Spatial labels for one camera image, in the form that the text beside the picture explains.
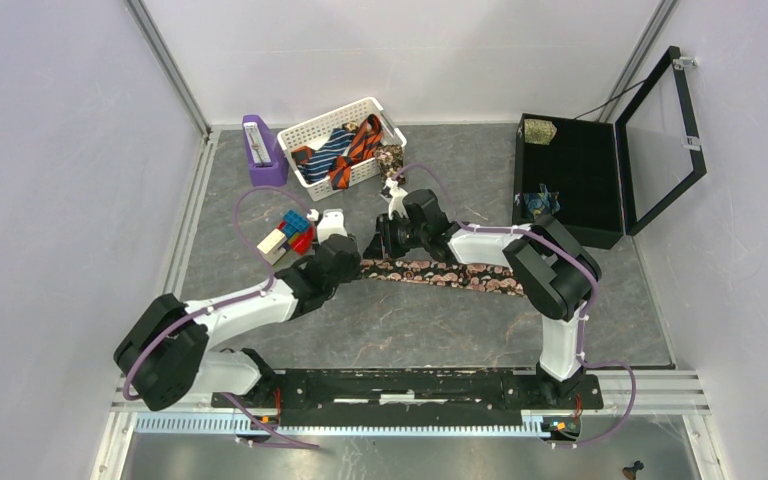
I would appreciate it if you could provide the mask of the black pink floral tie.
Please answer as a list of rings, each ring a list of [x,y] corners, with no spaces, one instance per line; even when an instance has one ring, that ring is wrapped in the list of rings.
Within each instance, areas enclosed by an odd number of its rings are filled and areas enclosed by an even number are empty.
[[[361,261],[361,277],[525,297],[509,268],[486,264],[366,259]]]

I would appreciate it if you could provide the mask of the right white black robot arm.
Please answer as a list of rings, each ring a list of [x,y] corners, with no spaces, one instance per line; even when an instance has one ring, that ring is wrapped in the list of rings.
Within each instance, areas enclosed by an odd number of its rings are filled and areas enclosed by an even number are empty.
[[[562,408],[578,393],[583,377],[581,326],[598,293],[601,270],[572,234],[553,216],[509,227],[451,220],[430,189],[384,193],[388,210],[376,219],[363,256],[396,260],[421,248],[446,264],[507,268],[542,316],[542,351],[537,392],[551,408]]]

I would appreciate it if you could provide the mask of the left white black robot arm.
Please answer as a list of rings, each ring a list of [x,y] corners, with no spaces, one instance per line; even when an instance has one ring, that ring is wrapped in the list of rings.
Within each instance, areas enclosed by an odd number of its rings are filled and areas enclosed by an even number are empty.
[[[250,407],[274,394],[268,366],[255,354],[218,346],[257,328],[320,308],[337,288],[359,276],[356,241],[334,234],[266,281],[220,297],[183,302],[166,293],[152,300],[115,349],[125,399],[152,411],[189,394],[235,394]]]

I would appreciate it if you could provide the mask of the colourful toy block stack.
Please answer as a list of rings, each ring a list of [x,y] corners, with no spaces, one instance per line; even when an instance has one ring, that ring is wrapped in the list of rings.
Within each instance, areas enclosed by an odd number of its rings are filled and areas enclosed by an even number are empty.
[[[258,245],[257,251],[274,265],[289,252],[306,254],[314,240],[313,223],[295,210],[287,211],[281,222]]]

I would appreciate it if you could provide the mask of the brown floral tie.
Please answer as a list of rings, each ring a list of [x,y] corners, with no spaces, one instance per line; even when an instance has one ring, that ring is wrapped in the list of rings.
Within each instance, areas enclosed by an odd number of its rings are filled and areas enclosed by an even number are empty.
[[[393,177],[399,185],[406,183],[405,175],[399,174],[404,167],[404,150],[401,145],[380,145],[375,149],[373,158],[378,165],[383,183]]]

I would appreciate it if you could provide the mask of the orange navy striped tie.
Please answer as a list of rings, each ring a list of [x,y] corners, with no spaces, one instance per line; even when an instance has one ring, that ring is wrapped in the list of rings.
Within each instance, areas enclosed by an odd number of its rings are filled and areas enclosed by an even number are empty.
[[[352,168],[373,158],[375,151],[381,145],[382,136],[383,129],[379,117],[375,114],[368,115],[355,130],[346,153],[336,157],[328,172],[333,190],[349,188]]]

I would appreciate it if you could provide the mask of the navy white striped tie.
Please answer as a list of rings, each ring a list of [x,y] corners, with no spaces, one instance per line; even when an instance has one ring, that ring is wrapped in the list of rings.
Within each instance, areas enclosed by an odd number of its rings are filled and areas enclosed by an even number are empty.
[[[327,176],[338,156],[343,155],[352,141],[355,133],[343,128],[332,131],[325,143],[318,149],[300,147],[293,152],[297,169],[306,182],[316,183]]]

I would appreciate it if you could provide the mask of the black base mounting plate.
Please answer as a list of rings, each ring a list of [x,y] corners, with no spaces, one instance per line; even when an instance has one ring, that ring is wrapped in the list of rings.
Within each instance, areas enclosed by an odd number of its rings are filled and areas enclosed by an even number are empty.
[[[513,427],[523,410],[598,410],[597,376],[556,383],[532,369],[287,369],[240,398],[282,427]]]

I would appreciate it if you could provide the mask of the blue patterned rolled tie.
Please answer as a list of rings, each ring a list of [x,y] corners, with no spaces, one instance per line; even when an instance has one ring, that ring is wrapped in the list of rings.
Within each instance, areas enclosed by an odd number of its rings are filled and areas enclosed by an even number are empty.
[[[560,208],[559,193],[551,191],[544,183],[536,192],[522,195],[523,217],[526,223],[533,223],[541,217],[556,214]]]

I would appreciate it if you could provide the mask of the purple metronome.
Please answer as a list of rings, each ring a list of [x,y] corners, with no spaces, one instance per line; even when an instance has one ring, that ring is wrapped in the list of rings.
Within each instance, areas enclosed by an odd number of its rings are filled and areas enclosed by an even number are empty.
[[[284,186],[288,180],[289,163],[276,134],[258,115],[245,115],[241,125],[252,185]]]

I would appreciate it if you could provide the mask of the white plastic basket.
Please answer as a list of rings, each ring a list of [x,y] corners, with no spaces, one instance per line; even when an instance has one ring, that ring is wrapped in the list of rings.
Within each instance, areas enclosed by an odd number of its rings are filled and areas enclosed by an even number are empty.
[[[383,106],[365,97],[280,131],[279,146],[314,201],[380,174],[375,156],[407,145]]]

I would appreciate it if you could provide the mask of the gold rolled tie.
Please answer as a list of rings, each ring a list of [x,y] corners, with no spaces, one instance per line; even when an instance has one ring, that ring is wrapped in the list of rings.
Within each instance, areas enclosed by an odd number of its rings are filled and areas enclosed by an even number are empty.
[[[526,144],[548,146],[558,132],[552,121],[544,119],[526,118],[521,126],[523,141]]]

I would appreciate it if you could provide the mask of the black tie display box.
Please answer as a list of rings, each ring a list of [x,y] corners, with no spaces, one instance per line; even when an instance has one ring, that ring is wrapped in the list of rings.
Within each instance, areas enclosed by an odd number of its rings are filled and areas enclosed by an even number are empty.
[[[707,168],[687,82],[695,58],[670,46],[613,121],[525,113],[515,140],[512,221],[540,183],[559,193],[554,214],[583,245],[610,250],[635,236],[702,179]],[[552,121],[548,146],[526,144],[526,118]]]

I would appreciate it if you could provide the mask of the small black floor object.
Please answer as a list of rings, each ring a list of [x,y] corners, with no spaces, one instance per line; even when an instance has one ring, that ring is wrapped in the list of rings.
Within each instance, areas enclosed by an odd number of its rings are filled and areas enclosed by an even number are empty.
[[[636,460],[631,465],[622,468],[621,472],[625,479],[636,480],[638,472],[645,468],[642,461]]]

